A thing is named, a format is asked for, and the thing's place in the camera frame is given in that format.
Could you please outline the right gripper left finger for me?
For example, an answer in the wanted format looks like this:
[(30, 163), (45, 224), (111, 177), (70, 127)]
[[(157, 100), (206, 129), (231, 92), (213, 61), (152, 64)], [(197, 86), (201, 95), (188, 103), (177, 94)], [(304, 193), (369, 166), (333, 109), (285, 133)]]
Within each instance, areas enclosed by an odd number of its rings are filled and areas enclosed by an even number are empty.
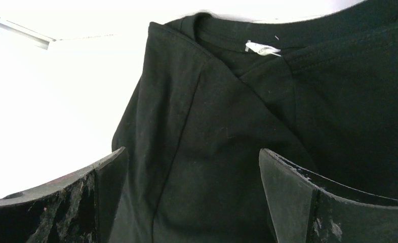
[(125, 148), (0, 199), (0, 242), (115, 242), (127, 175)]

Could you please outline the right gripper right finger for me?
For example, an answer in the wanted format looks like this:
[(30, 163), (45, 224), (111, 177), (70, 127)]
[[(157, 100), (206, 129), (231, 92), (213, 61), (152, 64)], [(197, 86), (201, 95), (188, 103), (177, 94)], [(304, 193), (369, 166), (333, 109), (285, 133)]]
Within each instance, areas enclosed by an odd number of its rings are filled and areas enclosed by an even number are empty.
[(398, 199), (357, 190), (262, 149), (277, 242), (398, 242)]

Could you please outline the black t shirt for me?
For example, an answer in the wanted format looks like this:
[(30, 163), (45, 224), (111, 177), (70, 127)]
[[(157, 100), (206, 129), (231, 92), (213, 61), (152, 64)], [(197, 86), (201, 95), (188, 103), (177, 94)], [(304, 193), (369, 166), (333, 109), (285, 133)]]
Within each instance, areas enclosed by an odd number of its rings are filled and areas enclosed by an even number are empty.
[(288, 24), (151, 23), (120, 147), (111, 242), (275, 242), (263, 148), (398, 199), (398, 1)]

